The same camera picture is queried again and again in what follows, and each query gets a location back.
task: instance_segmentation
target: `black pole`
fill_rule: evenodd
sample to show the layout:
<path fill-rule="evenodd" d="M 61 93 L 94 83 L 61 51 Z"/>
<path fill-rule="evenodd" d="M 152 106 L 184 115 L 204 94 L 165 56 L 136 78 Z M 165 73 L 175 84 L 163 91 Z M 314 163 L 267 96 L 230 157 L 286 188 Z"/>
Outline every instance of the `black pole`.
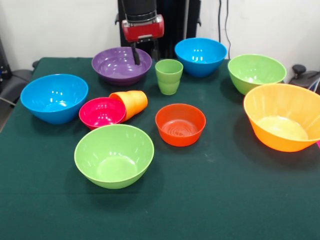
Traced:
<path fill-rule="evenodd" d="M 0 78 L 4 80 L 10 79 L 12 72 L 5 54 L 4 46 L 2 45 L 0 38 Z"/>

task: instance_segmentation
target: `white wall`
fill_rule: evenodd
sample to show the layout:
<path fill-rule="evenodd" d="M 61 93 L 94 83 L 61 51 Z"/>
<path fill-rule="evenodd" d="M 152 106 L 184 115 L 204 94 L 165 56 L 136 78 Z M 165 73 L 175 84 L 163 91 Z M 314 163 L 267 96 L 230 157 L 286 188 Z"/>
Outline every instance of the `white wall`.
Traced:
<path fill-rule="evenodd" d="M 222 0 L 222 43 L 225 37 L 226 0 Z M 197 36 L 218 40 L 218 0 L 202 0 Z M 303 64 L 320 70 L 320 0 L 229 0 L 227 32 L 231 58 L 240 54 L 263 54 L 287 68 Z"/>
<path fill-rule="evenodd" d="M 119 46 L 117 13 L 117 0 L 0 0 L 0 36 L 11 68 Z"/>
<path fill-rule="evenodd" d="M 202 0 L 198 37 L 218 39 L 218 3 Z M 93 57 L 119 46 L 117 12 L 117 0 L 0 0 L 0 35 L 12 69 L 31 68 L 41 57 Z M 319 13 L 320 0 L 229 0 L 231 57 L 268 55 L 288 76 L 295 63 L 319 70 Z"/>

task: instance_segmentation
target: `light green bowl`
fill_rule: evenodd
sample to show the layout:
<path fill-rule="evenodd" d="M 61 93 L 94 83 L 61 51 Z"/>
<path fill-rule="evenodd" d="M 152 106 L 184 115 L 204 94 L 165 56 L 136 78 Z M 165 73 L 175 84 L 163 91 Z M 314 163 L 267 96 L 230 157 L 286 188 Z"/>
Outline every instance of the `light green bowl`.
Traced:
<path fill-rule="evenodd" d="M 258 54 L 232 58 L 228 70 L 234 86 L 243 95 L 260 85 L 280 83 L 287 75 L 286 68 L 280 62 Z"/>
<path fill-rule="evenodd" d="M 85 135 L 75 148 L 74 162 L 94 184 L 106 189 L 122 189 L 145 173 L 154 152 L 154 144 L 144 131 L 114 124 Z"/>

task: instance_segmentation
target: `pink bowl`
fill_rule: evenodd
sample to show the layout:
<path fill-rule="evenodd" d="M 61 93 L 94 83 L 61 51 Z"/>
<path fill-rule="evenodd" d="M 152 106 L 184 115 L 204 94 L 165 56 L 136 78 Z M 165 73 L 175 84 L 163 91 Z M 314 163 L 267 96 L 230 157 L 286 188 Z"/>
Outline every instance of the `pink bowl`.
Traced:
<path fill-rule="evenodd" d="M 80 120 L 90 130 L 120 123 L 126 116 L 126 107 L 118 99 L 99 97 L 86 102 L 79 111 Z"/>

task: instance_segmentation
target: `bowl rim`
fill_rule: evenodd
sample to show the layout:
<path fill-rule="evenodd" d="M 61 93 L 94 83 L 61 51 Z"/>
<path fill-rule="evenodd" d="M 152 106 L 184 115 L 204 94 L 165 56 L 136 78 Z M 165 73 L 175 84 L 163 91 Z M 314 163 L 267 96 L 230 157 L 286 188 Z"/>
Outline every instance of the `bowl rim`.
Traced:
<path fill-rule="evenodd" d="M 249 114 L 247 108 L 246 108 L 246 101 L 248 101 L 248 96 L 250 96 L 251 94 L 253 94 L 257 89 L 260 89 L 260 88 L 270 88 L 274 85 L 281 85 L 285 88 L 296 88 L 296 89 L 299 89 L 300 91 L 304 91 L 306 93 L 310 93 L 311 95 L 314 95 L 316 96 L 317 98 L 320 98 L 320 95 L 318 95 L 317 93 L 313 92 L 313 91 L 310 91 L 308 89 L 305 89 L 301 86 L 296 86 L 296 85 L 292 85 L 292 84 L 288 84 L 288 83 L 270 83 L 270 84 L 264 84 L 264 85 L 260 85 L 260 86 L 257 86 L 257 87 L 254 87 L 253 89 L 251 89 L 245 96 L 244 96 L 244 99 L 243 99 L 243 108 L 244 108 L 244 111 L 245 111 L 245 114 L 248 116 L 248 118 L 255 124 L 257 125 L 259 128 L 263 129 L 264 131 L 268 132 L 269 134 L 272 134 L 278 138 L 281 138 L 281 139 L 285 139 L 285 140 L 289 140 L 289 141 L 293 141 L 293 142 L 297 142 L 297 143 L 308 143 L 308 142 L 318 142 L 320 141 L 320 137 L 319 138 L 314 138 L 314 139 L 308 139 L 308 140 L 295 140 L 295 139 L 291 139 L 291 138 L 287 138 L 287 137 L 283 137 L 283 136 L 278 136 L 278 135 L 275 135 L 271 132 L 269 132 L 268 130 L 266 130 L 265 128 L 261 127 L 259 124 L 257 124 L 257 121 L 255 121 L 253 118 L 252 118 L 252 114 Z"/>
<path fill-rule="evenodd" d="M 188 60 L 188 59 L 185 59 L 185 58 L 179 56 L 179 55 L 177 54 L 177 47 L 178 47 L 180 44 L 182 44 L 182 42 L 192 41 L 192 40 L 194 40 L 194 39 L 203 39 L 203 40 L 206 40 L 206 41 L 216 42 L 217 44 L 219 44 L 220 46 L 222 46 L 222 47 L 224 48 L 224 50 L 225 50 L 224 56 L 223 56 L 222 58 L 220 58 L 219 60 L 210 61 L 210 62 L 194 62 L 194 61 L 190 61 L 190 60 Z M 179 41 L 179 42 L 174 46 L 174 53 L 176 54 L 176 56 L 177 56 L 178 58 L 181 58 L 182 60 L 184 60 L 184 61 L 186 61 L 186 62 L 188 62 L 188 63 L 198 64 L 198 65 L 206 65 L 206 64 L 215 64 L 215 63 L 218 63 L 218 62 L 224 60 L 224 59 L 226 58 L 227 54 L 228 54 L 228 50 L 227 50 L 227 47 L 226 47 L 225 45 L 223 45 L 221 42 L 218 42 L 218 41 L 213 40 L 213 39 L 211 39 L 211 38 L 208 38 L 208 37 L 190 37 L 190 38 L 186 38 L 186 39 L 183 39 L 183 40 Z"/>
<path fill-rule="evenodd" d="M 105 128 L 122 128 L 122 127 L 125 127 L 125 128 L 133 128 L 141 133 L 143 133 L 146 138 L 150 141 L 151 143 L 151 146 L 152 146 L 152 154 L 151 154 L 151 158 L 150 160 L 148 161 L 148 163 L 146 164 L 146 166 L 141 170 L 139 171 L 137 174 L 135 174 L 134 176 L 131 176 L 131 177 L 128 177 L 128 178 L 125 178 L 125 179 L 122 179 L 120 181 L 102 181 L 100 179 L 96 179 L 96 178 L 93 178 L 89 175 L 87 175 L 79 166 L 78 166 L 78 163 L 77 163 L 77 159 L 76 159 L 76 153 L 77 153 L 77 150 L 80 146 L 80 143 L 82 141 L 84 141 L 85 138 L 87 138 L 89 135 L 93 134 L 94 132 L 96 131 L 101 131 L 102 129 L 105 129 Z M 155 146 L 154 146 L 154 143 L 152 141 L 152 139 L 150 138 L 150 136 L 143 130 L 141 130 L 140 128 L 136 127 L 136 126 L 132 126 L 132 125 L 127 125 L 127 124 L 112 124 L 112 125 L 106 125 L 106 126 L 101 126 L 101 127 L 98 127 L 92 131 L 90 131 L 89 133 L 87 133 L 86 135 L 84 135 L 81 140 L 77 143 L 75 149 L 74 149 L 74 154 L 73 154 L 73 158 L 74 158 L 74 163 L 75 163 L 75 166 L 76 168 L 88 179 L 90 180 L 93 180 L 95 182 L 99 182 L 99 183 L 104 183 L 104 184 L 118 184 L 118 183 L 123 183 L 125 181 L 128 181 L 130 179 L 134 179 L 135 177 L 139 176 L 140 174 L 144 173 L 147 168 L 150 166 L 152 160 L 154 159 L 154 156 L 155 156 Z"/>
<path fill-rule="evenodd" d="M 85 125 L 87 125 L 89 127 L 92 127 L 92 128 L 100 128 L 100 127 L 103 127 L 103 126 L 107 126 L 107 125 L 103 125 L 103 126 L 91 125 L 88 122 L 84 121 L 83 118 L 81 117 L 81 113 L 83 112 L 85 106 L 88 105 L 88 103 L 94 102 L 94 101 L 97 101 L 97 100 L 106 100 L 106 99 L 108 99 L 108 100 L 111 99 L 112 101 L 119 102 L 119 103 L 121 103 L 123 105 L 124 114 L 123 114 L 122 118 L 119 121 L 117 121 L 116 123 L 113 123 L 113 124 L 121 123 L 121 121 L 126 117 L 126 114 L 127 114 L 126 106 L 124 105 L 124 103 L 122 101 L 120 101 L 118 99 L 115 99 L 115 98 L 112 98 L 112 97 L 107 97 L 107 96 L 96 97 L 96 98 L 93 98 L 93 99 L 87 101 L 85 104 L 83 104 L 82 107 L 80 108 L 79 114 L 78 114 L 79 115 L 79 119 L 81 120 L 81 122 L 83 122 Z"/>
<path fill-rule="evenodd" d="M 73 77 L 75 79 L 78 79 L 79 81 L 83 82 L 85 85 L 85 94 L 82 98 L 80 98 L 75 104 L 73 104 L 72 106 L 67 106 L 64 109 L 61 110 L 51 110 L 51 111 L 39 111 L 39 110 L 35 110 L 31 107 L 29 107 L 25 101 L 24 101 L 24 92 L 26 91 L 27 88 L 29 88 L 29 86 L 34 85 L 37 82 L 43 81 L 45 78 L 47 77 L 53 77 L 53 76 L 65 76 L 65 77 Z M 27 109 L 29 109 L 30 111 L 36 112 L 36 113 L 58 113 L 58 112 L 63 112 L 66 111 L 68 109 L 73 108 L 74 106 L 78 105 L 79 103 L 81 103 L 82 101 L 84 101 L 87 96 L 88 96 L 88 92 L 89 92 L 89 86 L 87 84 L 87 82 L 85 80 L 83 80 L 81 77 L 73 75 L 73 74 L 66 74 L 66 73 L 57 73 L 57 74 L 50 74 L 50 75 L 45 75 L 42 77 L 39 77 L 31 82 L 29 82 L 22 90 L 21 94 L 20 94 L 20 101 L 22 103 L 23 106 L 25 106 Z"/>
<path fill-rule="evenodd" d="M 235 59 L 238 59 L 238 58 L 241 58 L 241 57 L 245 57 L 245 56 L 257 56 L 257 57 L 264 57 L 264 58 L 267 58 L 267 59 L 270 59 L 276 63 L 278 63 L 283 69 L 284 69 L 284 76 L 281 80 L 277 80 L 277 81 L 274 81 L 274 82 L 268 82 L 268 83 L 257 83 L 257 82 L 248 82 L 246 80 L 244 80 L 243 78 L 240 78 L 240 77 L 237 77 L 233 71 L 231 71 L 230 69 L 230 64 L 232 63 L 233 60 Z M 277 84 L 277 83 L 280 83 L 282 82 L 286 76 L 287 76 L 287 69 L 285 68 L 285 66 L 280 62 L 278 61 L 277 59 L 275 58 L 272 58 L 272 57 L 269 57 L 269 56 L 266 56 L 266 55 L 263 55 L 263 54 L 256 54 L 256 53 L 246 53 L 246 54 L 241 54 L 241 55 L 238 55 L 238 56 L 235 56 L 233 57 L 232 59 L 229 60 L 228 62 L 228 71 L 230 74 L 232 74 L 234 77 L 236 77 L 237 79 L 241 80 L 242 82 L 245 82 L 247 84 L 252 84 L 252 85 L 256 85 L 256 86 L 261 86 L 261 85 L 266 85 L 266 84 Z"/>
<path fill-rule="evenodd" d="M 164 74 L 163 71 L 160 71 L 160 70 L 159 70 L 159 66 L 157 67 L 157 64 L 160 63 L 160 62 L 175 62 L 175 63 L 179 64 L 180 67 L 181 67 L 181 69 L 180 69 L 179 71 L 173 72 L 173 73 L 165 73 L 166 75 L 179 74 L 179 73 L 183 72 L 183 70 L 184 70 L 184 65 L 183 65 L 180 61 L 178 61 L 177 59 L 165 58 L 165 59 L 159 60 L 159 61 L 154 65 L 155 70 L 158 71 L 159 73 Z"/>
<path fill-rule="evenodd" d="M 112 80 L 117 80 L 117 81 L 118 81 L 118 80 L 123 80 L 123 82 L 125 82 L 127 79 L 137 78 L 137 77 L 139 77 L 139 76 L 142 76 L 142 75 L 146 74 L 146 73 L 149 71 L 149 69 L 151 68 L 151 66 L 152 66 L 152 62 L 153 62 L 153 61 L 152 61 L 151 56 L 150 56 L 146 51 L 144 51 L 144 50 L 142 50 L 142 49 L 140 49 L 140 48 L 136 48 L 136 51 L 137 51 L 138 53 L 139 53 L 139 52 L 145 53 L 145 55 L 147 56 L 147 58 L 150 60 L 150 64 L 149 64 L 149 66 L 147 66 L 147 68 L 146 68 L 146 70 L 145 70 L 144 72 L 139 73 L 139 74 L 136 74 L 136 75 L 128 76 L 127 78 L 123 78 L 123 77 L 110 77 L 109 75 L 104 75 L 104 74 L 100 73 L 100 72 L 95 68 L 95 66 L 94 66 L 94 60 L 95 60 L 95 58 L 96 58 L 99 54 L 102 54 L 102 53 L 104 53 L 104 52 L 106 52 L 106 51 L 112 51 L 112 50 L 115 50 L 115 49 L 131 49 L 131 47 L 130 47 L 130 46 L 118 46 L 118 47 L 112 47 L 112 48 L 108 48 L 108 49 L 105 49 L 105 50 L 103 50 L 103 51 L 98 52 L 98 53 L 92 58 L 92 60 L 91 60 L 91 66 L 92 66 L 93 70 L 94 70 L 98 75 L 103 76 L 104 78 L 112 79 Z"/>
<path fill-rule="evenodd" d="M 201 129 L 198 130 L 196 133 L 194 133 L 194 134 L 192 134 L 192 135 L 189 135 L 189 136 L 176 136 L 176 135 L 171 135 L 171 134 L 169 134 L 169 133 L 164 132 L 164 131 L 161 129 L 161 127 L 159 126 L 159 124 L 158 124 L 157 117 L 158 117 L 158 115 L 160 114 L 160 112 L 163 111 L 164 109 L 170 108 L 170 107 L 176 106 L 176 105 L 180 105 L 180 106 L 183 105 L 183 106 L 185 106 L 185 107 L 191 107 L 192 109 L 194 109 L 194 110 L 196 110 L 197 112 L 199 112 L 200 115 L 201 115 L 201 116 L 203 117 L 203 119 L 204 119 L 204 124 L 203 124 L 203 126 L 201 127 Z M 156 113 L 155 118 L 154 118 L 154 121 L 155 121 L 155 124 L 156 124 L 156 127 L 158 128 L 158 130 L 164 132 L 165 134 L 168 134 L 169 136 L 173 136 L 173 137 L 179 138 L 179 139 L 185 139 L 185 138 L 189 138 L 189 137 L 195 136 L 195 135 L 197 135 L 197 134 L 200 134 L 200 133 L 205 129 L 205 126 L 206 126 L 206 124 L 207 124 L 206 115 L 205 115 L 199 108 L 197 108 L 197 107 L 195 107 L 195 106 L 193 106 L 193 105 L 190 105 L 190 104 L 186 104 L 186 103 L 173 103 L 173 104 L 169 104 L 169 105 L 163 106 L 163 107 L 160 108 L 160 109 L 158 110 L 158 112 Z"/>

